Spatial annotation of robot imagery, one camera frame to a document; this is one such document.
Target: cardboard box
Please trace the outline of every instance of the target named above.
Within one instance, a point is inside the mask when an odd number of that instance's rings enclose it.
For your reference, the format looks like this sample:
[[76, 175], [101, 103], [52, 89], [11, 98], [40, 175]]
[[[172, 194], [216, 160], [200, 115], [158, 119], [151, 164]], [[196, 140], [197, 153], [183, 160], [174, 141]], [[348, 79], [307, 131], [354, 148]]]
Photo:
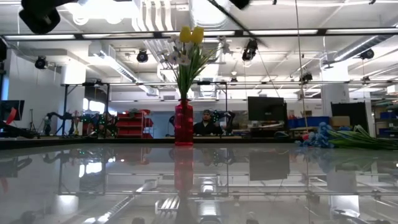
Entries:
[[330, 124], [333, 127], [350, 126], [349, 116], [333, 116]]

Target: bouquet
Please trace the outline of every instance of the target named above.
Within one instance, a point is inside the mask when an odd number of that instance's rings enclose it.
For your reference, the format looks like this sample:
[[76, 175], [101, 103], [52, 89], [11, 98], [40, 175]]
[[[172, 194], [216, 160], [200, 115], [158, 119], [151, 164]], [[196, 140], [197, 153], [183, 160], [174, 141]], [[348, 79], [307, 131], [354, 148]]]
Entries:
[[195, 27], [191, 33], [189, 27], [182, 27], [180, 36], [172, 35], [168, 40], [174, 43], [174, 51], [169, 53], [163, 50], [161, 63], [166, 63], [173, 70], [177, 81], [181, 99], [187, 99], [187, 93], [200, 72], [205, 68], [209, 59], [221, 48], [228, 48], [224, 37], [218, 38], [220, 44], [217, 48], [209, 51], [203, 50], [202, 41], [204, 29]]

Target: glass vase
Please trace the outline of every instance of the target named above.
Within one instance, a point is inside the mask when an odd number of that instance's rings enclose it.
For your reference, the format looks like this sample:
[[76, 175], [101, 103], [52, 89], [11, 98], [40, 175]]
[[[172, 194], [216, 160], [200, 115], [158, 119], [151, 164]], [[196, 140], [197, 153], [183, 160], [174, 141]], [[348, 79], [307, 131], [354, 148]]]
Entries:
[[188, 99], [181, 99], [175, 107], [174, 135], [176, 146], [193, 145], [193, 107]]

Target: ceiling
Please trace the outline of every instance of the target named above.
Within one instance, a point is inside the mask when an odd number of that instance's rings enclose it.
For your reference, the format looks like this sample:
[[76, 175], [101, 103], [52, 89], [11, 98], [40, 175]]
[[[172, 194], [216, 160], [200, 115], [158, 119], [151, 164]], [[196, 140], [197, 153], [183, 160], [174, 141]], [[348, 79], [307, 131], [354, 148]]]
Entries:
[[[191, 0], [171, 0], [171, 24], [173, 30], [180, 30], [184, 25], [190, 25], [190, 11], [188, 9]], [[18, 19], [17, 13], [20, 6], [10, 0], [0, 0], [0, 34], [29, 34], [30, 30]], [[151, 3], [152, 25], [154, 30], [158, 30], [155, 25], [155, 1]], [[398, 4], [396, 2], [382, 3], [376, 1], [375, 4], [361, 4], [360, 0], [339, 0], [339, 1], [303, 1], [298, 0], [298, 27], [300, 29], [317, 29], [331, 27], [385, 27], [386, 24], [396, 17]], [[162, 26], [166, 25], [165, 3], [163, 6]], [[257, 0], [250, 6], [240, 11], [231, 6], [230, 13], [238, 18], [249, 29], [296, 29], [297, 15], [294, 1], [279, 0], [274, 6], [272, 1]], [[90, 19], [86, 24], [78, 26], [73, 21], [73, 4], [70, 3], [60, 6], [58, 11], [62, 17], [61, 23], [55, 28], [53, 33], [93, 33], [93, 32], [135, 32], [131, 24], [131, 18], [121, 19], [118, 24], [110, 24], [106, 19]], [[118, 13], [128, 14], [123, 9], [125, 2], [117, 2]], [[143, 13], [141, 17], [145, 21], [146, 6], [148, 2], [143, 1]], [[222, 27], [224, 30], [235, 30], [238, 27], [231, 21], [227, 21]], [[232, 77], [231, 72], [236, 72], [239, 82], [259, 82], [268, 81], [270, 78], [274, 81], [299, 80], [301, 65], [309, 64], [307, 70], [312, 72], [313, 79], [319, 79], [320, 67], [319, 59], [322, 53], [333, 54], [349, 46], [353, 42], [362, 38], [361, 36], [328, 36], [328, 37], [267, 37], [261, 38], [266, 46], [259, 45], [259, 52], [251, 62], [250, 66], [244, 66], [241, 59], [241, 52], [245, 48], [247, 38], [228, 39], [229, 49], [232, 54], [225, 54], [221, 59], [216, 79], [218, 81], [229, 81]], [[71, 41], [71, 42], [21, 42], [20, 49], [59, 49], [63, 48], [81, 57], [87, 62], [88, 78], [101, 78], [106, 82], [123, 82], [120, 74], [104, 65], [102, 61], [89, 57], [86, 51], [81, 51], [82, 45], [90, 45], [90, 41]], [[102, 40], [102, 46], [111, 45], [116, 51], [116, 59], [124, 64], [130, 71], [134, 72], [140, 82], [162, 82], [157, 75], [158, 63], [153, 57], [153, 52], [149, 52], [149, 60], [146, 63], [138, 63], [136, 55], [139, 49], [145, 49], [143, 40]], [[375, 71], [383, 71], [387, 67], [396, 64], [398, 57], [398, 37], [394, 36], [372, 49], [375, 56], [372, 60], [348, 59], [350, 79], [360, 80], [363, 75]], [[374, 77], [373, 80], [391, 80], [398, 78], [398, 70], [392, 69], [389, 72]], [[387, 85], [375, 86], [375, 91], [380, 91]], [[361, 85], [351, 86], [352, 88], [361, 87]], [[269, 88], [266, 86], [246, 85], [231, 86], [233, 88]], [[139, 88], [113, 88], [113, 91], [142, 91]]]

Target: white ceiling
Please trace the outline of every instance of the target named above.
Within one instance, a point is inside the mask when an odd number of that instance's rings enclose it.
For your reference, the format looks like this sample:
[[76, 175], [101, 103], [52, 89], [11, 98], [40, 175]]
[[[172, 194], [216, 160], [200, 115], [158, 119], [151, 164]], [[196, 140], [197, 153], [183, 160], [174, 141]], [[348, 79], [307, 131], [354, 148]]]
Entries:
[[[1, 2], [9, 2], [9, 0], [0, 0]], [[298, 22], [300, 28], [319, 28], [319, 27], [382, 27], [387, 21], [396, 17], [398, 11], [398, 4], [362, 4], [356, 6], [343, 7], [319, 7], [323, 4], [342, 3], [342, 2], [358, 2], [363, 0], [351, 1], [315, 1], [315, 0], [298, 0], [299, 4], [315, 4], [316, 7], [298, 7]], [[176, 10], [176, 4], [187, 4], [187, 0], [172, 0], [172, 14], [171, 20], [174, 30], [179, 30], [183, 25], [190, 24], [189, 11]], [[295, 29], [297, 28], [296, 12], [294, 6], [285, 6], [283, 3], [292, 3], [292, 0], [279, 0], [276, 6], [273, 5], [255, 5], [248, 6], [240, 11], [234, 6], [231, 7], [230, 12], [236, 16], [249, 29]], [[72, 14], [66, 10], [67, 7], [59, 7], [62, 16], [62, 22], [53, 31], [59, 32], [134, 32], [131, 25], [131, 19], [123, 19], [119, 24], [112, 25], [106, 22], [105, 19], [92, 19], [83, 26], [74, 24]], [[0, 5], [0, 34], [25, 34], [30, 33], [26, 25], [19, 21], [17, 12], [20, 10], [19, 6]], [[154, 21], [155, 8], [152, 6], [152, 17]], [[228, 21], [224, 29], [238, 29], [236, 25]], [[342, 48], [353, 43], [355, 40], [361, 38], [338, 36], [326, 37], [325, 48], [323, 46], [323, 37], [301, 37], [300, 46], [302, 54], [302, 65], [307, 63], [310, 58], [324, 52], [339, 51]], [[218, 80], [229, 80], [232, 71], [238, 74], [238, 81], [256, 82], [268, 81], [266, 70], [271, 75], [272, 79], [279, 81], [290, 80], [289, 76], [297, 77], [296, 72], [300, 68], [300, 54], [298, 38], [296, 37], [271, 37], [262, 38], [267, 44], [259, 46], [261, 57], [256, 56], [252, 61], [250, 67], [244, 67], [241, 60], [241, 51], [247, 43], [247, 39], [233, 38], [230, 40], [230, 49], [234, 52], [233, 55], [227, 54], [224, 57], [224, 64], [220, 65]], [[98, 72], [91, 71], [88, 77], [101, 77], [102, 79], [110, 78], [113, 82], [117, 81], [120, 75], [112, 68], [98, 63], [92, 63], [85, 52], [81, 51], [81, 45], [90, 44], [87, 42], [73, 41], [73, 42], [42, 42], [42, 43], [21, 43], [21, 48], [28, 49], [51, 49], [51, 48], [65, 48], [79, 57], [87, 60], [91, 65], [89, 67], [95, 68]], [[142, 40], [108, 40], [103, 41], [103, 45], [112, 45], [117, 51], [117, 58], [124, 62], [130, 70], [135, 72], [139, 79], [144, 82], [159, 82], [156, 75], [157, 62], [149, 55], [149, 61], [146, 63], [138, 63], [136, 54], [138, 49], [144, 48], [145, 45]], [[394, 52], [398, 46], [398, 38], [393, 37], [375, 47], [375, 57], [373, 62], [365, 63], [364, 70], [362, 68], [362, 61], [351, 59], [349, 60], [349, 74], [351, 78], [360, 78], [362, 75], [371, 73], [377, 70], [382, 70], [388, 66], [395, 64], [398, 58], [398, 52]], [[314, 79], [318, 78], [319, 67], [312, 68]], [[394, 78], [398, 73], [392, 71], [390, 74], [377, 77], [380, 80], [387, 80]]]

